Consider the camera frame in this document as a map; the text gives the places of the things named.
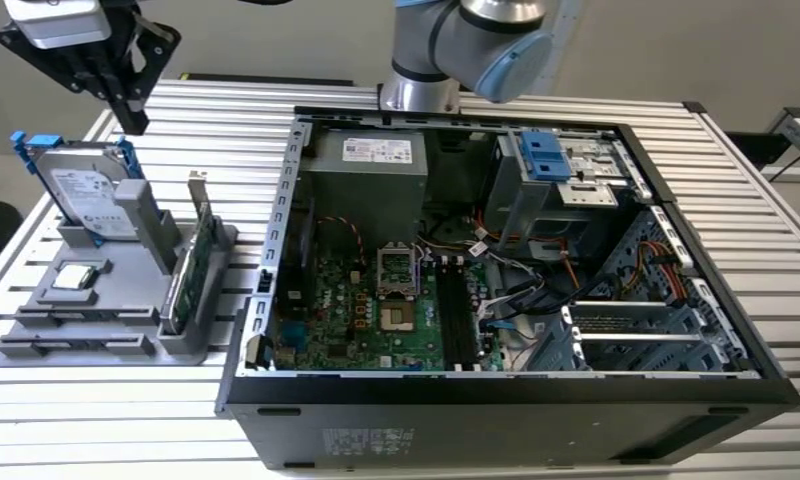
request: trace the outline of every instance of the barcode sticker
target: barcode sticker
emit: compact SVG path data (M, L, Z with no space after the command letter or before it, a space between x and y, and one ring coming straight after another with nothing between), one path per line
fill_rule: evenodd
M485 242L478 242L469 249L469 253L471 253L473 256L479 257L489 249L490 246Z
M346 162L413 163L410 140L349 138L345 140Z

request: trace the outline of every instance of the sticker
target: sticker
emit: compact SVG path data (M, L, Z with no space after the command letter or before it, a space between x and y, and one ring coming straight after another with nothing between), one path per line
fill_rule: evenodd
M409 455L414 428L325 428L323 445L331 456Z
M489 249L490 246L485 242L478 242L469 249L469 253L471 253L475 257L479 257Z
M410 140L349 138L345 140L346 162L413 163Z
M124 208L115 204L110 178L92 170L55 168L54 180L83 226L104 238L136 238Z
M478 229L475 230L475 237L478 237L478 240L483 240L489 236L490 232L487 232L486 228L478 227Z

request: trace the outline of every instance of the green motherboard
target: green motherboard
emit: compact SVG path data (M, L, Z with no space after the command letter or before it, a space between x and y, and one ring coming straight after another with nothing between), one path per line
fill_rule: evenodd
M425 262L417 268L419 295L410 301L379 298L378 269L373 266L377 257L370 260L371 267L366 269L350 258L325 256L318 261L309 321L282 324L279 368L445 370L435 263ZM394 274L402 270L403 266L394 264L386 269ZM485 270L482 264L465 269L470 311L487 296ZM481 365L485 370L503 370L498 348L481 360Z

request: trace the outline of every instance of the hard drive label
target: hard drive label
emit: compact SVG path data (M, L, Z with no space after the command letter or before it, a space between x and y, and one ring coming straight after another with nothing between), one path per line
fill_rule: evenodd
M83 226L104 238L136 236L124 209L115 204L115 187L110 178L92 170L55 168L51 171L68 204Z

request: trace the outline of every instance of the gray parts holder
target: gray parts holder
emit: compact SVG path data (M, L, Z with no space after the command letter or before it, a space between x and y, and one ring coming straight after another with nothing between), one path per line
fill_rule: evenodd
M66 245L0 339L0 367L202 363L238 229L213 216L204 179L194 175L190 184L204 193L194 198L210 215L204 224L202 215L188 226L176 225L168 211L158 216L148 182L136 179L120 182L115 202L128 212L139 242L100 243L84 227L63 222ZM202 269L184 265L191 250ZM191 275L198 301L179 323L162 312L180 291L174 284L184 283L175 280Z

